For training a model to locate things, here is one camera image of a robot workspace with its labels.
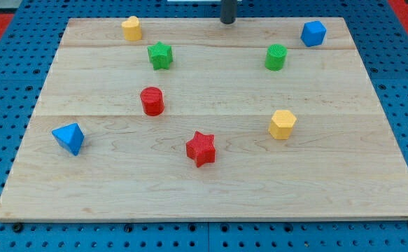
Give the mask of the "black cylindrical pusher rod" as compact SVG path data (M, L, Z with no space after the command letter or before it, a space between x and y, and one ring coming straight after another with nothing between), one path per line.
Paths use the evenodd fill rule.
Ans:
M230 25L237 18L237 0L220 1L220 21L225 25Z

